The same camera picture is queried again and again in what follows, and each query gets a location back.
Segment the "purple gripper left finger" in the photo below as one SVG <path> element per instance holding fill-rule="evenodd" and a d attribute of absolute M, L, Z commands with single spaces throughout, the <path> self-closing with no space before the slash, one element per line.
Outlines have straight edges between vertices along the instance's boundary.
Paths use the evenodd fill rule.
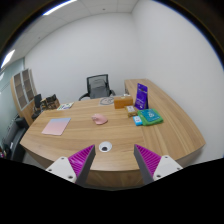
<path fill-rule="evenodd" d="M 79 186 L 84 186 L 95 155 L 95 146 L 91 145 L 70 157 L 58 158 L 46 171 Z"/>

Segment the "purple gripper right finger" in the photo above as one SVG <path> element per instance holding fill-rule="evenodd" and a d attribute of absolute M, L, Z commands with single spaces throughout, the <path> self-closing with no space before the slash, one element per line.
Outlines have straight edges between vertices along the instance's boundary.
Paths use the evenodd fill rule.
<path fill-rule="evenodd" d="M 134 145 L 134 156 L 145 185 L 182 169 L 170 156 L 160 156 L 140 145 Z"/>

